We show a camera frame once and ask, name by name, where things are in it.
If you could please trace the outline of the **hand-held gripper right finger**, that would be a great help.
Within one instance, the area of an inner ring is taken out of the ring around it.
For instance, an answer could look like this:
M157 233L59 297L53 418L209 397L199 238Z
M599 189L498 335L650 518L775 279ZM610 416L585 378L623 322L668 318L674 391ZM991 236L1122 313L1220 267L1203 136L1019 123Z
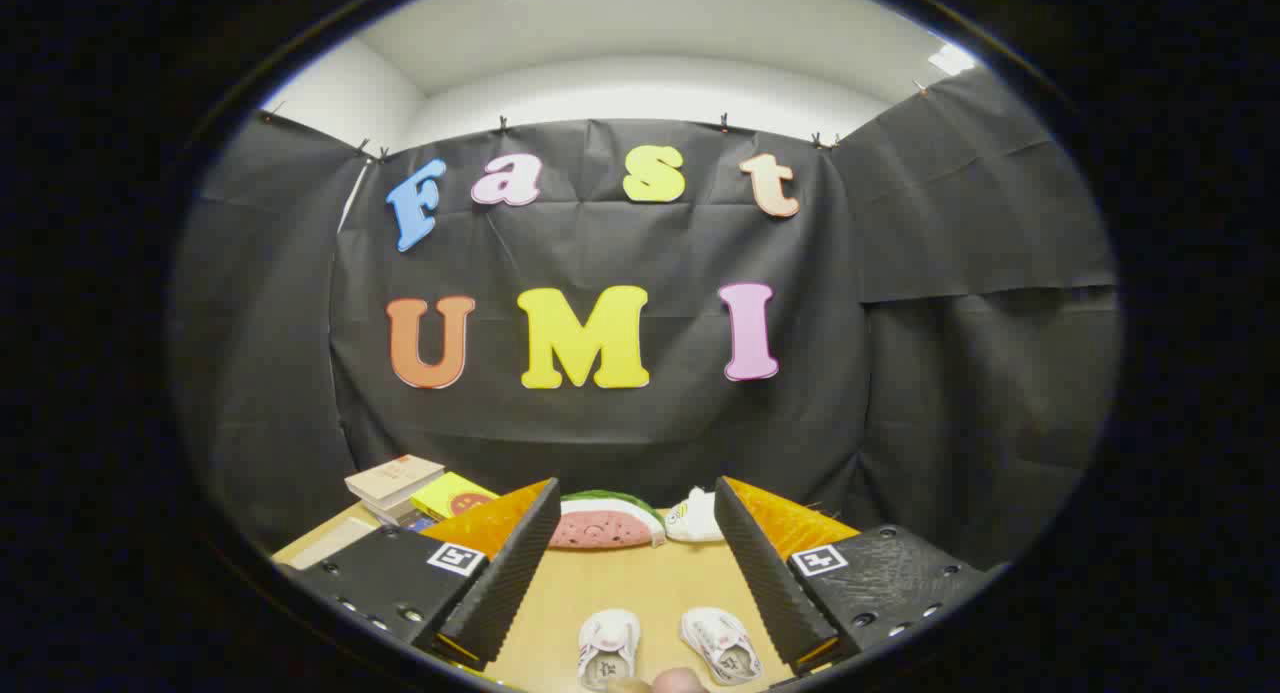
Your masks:
M805 676L937 623L1006 570L896 524L856 530L731 477L714 515L780 658Z

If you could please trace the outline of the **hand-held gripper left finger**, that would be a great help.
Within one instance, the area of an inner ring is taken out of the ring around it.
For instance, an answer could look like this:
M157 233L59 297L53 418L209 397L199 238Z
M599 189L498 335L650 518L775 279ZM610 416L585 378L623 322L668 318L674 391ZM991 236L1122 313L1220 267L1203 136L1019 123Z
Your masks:
M481 671L559 520L561 485L548 478L422 532L379 526L292 579L378 637Z

